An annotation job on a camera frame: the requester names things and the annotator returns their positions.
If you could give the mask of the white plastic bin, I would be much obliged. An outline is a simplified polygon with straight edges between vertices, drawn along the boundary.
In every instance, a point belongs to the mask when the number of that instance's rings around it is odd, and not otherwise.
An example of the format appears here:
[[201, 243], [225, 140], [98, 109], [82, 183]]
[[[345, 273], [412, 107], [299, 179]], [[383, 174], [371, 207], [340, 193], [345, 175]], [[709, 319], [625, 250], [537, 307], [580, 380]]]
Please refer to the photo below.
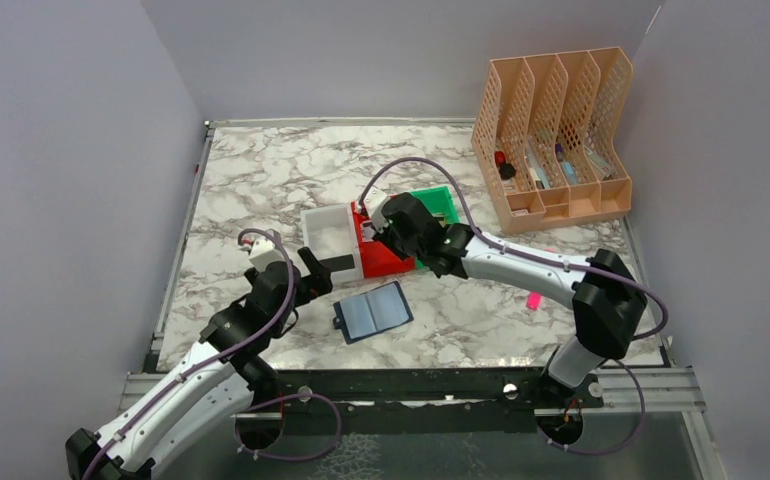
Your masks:
[[353, 271], [331, 272], [334, 284], [363, 279], [349, 203], [302, 210], [300, 222], [303, 244], [321, 262], [347, 254], [354, 257], [356, 268]]

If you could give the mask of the pink highlighter pen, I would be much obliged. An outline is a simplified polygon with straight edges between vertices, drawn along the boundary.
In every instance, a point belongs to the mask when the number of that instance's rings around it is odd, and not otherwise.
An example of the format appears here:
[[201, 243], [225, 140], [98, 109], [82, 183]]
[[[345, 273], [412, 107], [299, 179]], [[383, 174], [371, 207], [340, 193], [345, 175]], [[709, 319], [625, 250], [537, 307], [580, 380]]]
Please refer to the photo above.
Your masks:
[[535, 291], [528, 293], [525, 301], [525, 307], [531, 311], [538, 311], [541, 306], [543, 296]]

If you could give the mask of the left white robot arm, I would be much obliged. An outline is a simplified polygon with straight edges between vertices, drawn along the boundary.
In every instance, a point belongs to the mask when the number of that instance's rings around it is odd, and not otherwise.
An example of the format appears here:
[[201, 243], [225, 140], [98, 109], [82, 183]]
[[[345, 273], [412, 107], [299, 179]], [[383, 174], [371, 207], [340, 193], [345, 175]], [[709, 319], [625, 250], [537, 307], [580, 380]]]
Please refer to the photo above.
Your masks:
[[223, 417], [259, 411], [279, 394], [276, 371], [261, 358], [299, 307], [331, 292], [330, 270], [307, 247], [308, 273], [270, 241], [256, 244], [245, 277], [251, 289], [215, 313], [180, 363], [124, 413], [66, 441], [72, 479], [153, 479]]

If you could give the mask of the clear pen pack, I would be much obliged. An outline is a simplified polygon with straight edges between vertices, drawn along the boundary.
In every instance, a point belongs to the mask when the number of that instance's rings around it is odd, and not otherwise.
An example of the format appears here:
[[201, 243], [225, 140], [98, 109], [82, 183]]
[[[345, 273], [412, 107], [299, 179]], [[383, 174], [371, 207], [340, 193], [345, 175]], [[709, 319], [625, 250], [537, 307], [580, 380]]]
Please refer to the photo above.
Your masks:
[[541, 167], [538, 161], [538, 155], [535, 152], [532, 146], [532, 143], [530, 141], [526, 142], [525, 159], [529, 166], [530, 174], [532, 175], [536, 188], [539, 190], [548, 188], [550, 184], [546, 177], [546, 173]]

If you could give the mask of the navy blue card holder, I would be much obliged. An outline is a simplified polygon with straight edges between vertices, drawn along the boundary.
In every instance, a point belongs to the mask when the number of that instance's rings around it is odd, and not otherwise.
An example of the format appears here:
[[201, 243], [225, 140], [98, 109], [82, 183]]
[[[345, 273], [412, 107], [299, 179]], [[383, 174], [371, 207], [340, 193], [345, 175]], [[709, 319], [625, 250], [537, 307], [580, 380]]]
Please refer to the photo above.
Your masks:
[[333, 304], [333, 328], [346, 344], [403, 326], [414, 320], [401, 285], [393, 281]]

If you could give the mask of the grey stapler in rack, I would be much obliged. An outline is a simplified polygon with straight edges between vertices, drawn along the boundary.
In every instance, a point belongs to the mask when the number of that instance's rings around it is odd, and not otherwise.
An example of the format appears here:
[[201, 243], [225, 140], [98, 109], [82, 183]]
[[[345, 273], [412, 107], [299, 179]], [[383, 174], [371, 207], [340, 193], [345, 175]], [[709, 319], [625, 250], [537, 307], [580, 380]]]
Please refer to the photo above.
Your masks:
[[595, 170], [595, 175], [600, 180], [609, 180], [613, 178], [616, 174], [616, 169], [607, 160], [587, 145], [583, 146], [583, 150], [586, 159]]

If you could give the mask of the red plastic bin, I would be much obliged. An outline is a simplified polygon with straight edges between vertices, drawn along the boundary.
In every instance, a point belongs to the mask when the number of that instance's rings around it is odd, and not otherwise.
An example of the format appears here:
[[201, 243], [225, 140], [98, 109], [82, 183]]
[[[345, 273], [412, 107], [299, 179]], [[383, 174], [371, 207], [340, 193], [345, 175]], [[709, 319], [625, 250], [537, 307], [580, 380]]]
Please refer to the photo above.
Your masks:
[[382, 243], [375, 241], [372, 222], [357, 211], [355, 202], [350, 203], [350, 213], [356, 237], [361, 271], [365, 279], [410, 272], [416, 268], [413, 259], [401, 260]]

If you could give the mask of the red black stamp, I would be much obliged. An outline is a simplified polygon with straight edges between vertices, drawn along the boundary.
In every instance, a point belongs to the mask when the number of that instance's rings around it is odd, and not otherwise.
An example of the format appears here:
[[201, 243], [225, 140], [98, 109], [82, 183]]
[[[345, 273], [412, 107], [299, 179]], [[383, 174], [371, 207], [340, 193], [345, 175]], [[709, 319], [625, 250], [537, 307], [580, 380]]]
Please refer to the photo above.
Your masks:
[[497, 150], [494, 152], [494, 162], [498, 174], [503, 181], [511, 180], [516, 176], [516, 167], [507, 160], [503, 151]]

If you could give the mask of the green plastic bin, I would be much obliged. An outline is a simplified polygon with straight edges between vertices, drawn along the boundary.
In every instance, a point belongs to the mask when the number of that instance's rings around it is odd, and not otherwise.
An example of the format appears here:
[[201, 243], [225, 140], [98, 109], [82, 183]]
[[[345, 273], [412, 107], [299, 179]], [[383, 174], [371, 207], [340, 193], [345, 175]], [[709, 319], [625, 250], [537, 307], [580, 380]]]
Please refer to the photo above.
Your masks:
[[438, 186], [410, 191], [410, 194], [424, 205], [431, 218], [442, 227], [459, 223], [459, 216], [447, 186]]

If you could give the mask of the peach file organizer rack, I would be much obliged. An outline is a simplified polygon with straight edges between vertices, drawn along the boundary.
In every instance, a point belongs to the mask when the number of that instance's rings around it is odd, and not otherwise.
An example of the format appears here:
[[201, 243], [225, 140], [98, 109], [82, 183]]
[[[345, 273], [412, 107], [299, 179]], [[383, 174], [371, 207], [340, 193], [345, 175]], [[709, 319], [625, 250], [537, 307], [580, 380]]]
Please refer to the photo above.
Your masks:
[[[633, 80], [619, 47], [492, 59], [472, 147], [506, 234], [617, 220], [631, 210], [633, 183], [615, 150], [615, 132]], [[530, 141], [550, 186], [536, 188], [525, 159]], [[600, 180], [587, 145], [615, 169]], [[517, 169], [503, 181], [501, 150]]]

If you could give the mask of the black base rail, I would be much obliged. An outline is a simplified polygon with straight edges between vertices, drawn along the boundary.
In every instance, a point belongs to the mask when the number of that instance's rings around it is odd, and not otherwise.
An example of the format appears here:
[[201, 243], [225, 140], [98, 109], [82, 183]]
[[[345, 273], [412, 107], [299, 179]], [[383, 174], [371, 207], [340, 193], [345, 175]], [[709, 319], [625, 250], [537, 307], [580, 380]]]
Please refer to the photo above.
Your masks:
[[235, 422], [286, 436], [352, 434], [533, 433], [565, 419], [576, 426], [606, 414], [703, 412], [690, 368], [605, 368], [573, 394], [553, 393], [539, 367], [285, 369], [280, 406], [222, 418], [199, 438]]

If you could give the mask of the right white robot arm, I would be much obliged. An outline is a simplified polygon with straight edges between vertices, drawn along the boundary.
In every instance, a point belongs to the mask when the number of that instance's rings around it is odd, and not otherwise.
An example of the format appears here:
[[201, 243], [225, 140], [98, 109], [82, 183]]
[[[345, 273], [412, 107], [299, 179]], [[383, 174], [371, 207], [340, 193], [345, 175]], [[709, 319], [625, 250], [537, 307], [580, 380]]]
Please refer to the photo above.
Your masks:
[[592, 370], [626, 356], [648, 300], [616, 253], [566, 256], [512, 245], [469, 224], [442, 224], [409, 193], [374, 193], [361, 208], [375, 241], [401, 259], [420, 261], [437, 277], [494, 281], [573, 312], [573, 337], [554, 351], [537, 383], [546, 404], [565, 405]]

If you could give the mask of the black card in white bin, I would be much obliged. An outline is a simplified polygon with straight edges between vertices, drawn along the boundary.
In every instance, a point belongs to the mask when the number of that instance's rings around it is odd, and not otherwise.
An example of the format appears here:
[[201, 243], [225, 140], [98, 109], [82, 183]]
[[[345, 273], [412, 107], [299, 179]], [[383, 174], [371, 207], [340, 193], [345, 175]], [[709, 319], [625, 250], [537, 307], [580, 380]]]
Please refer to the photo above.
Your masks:
[[353, 271], [356, 268], [354, 257], [351, 254], [327, 258], [322, 263], [331, 272]]

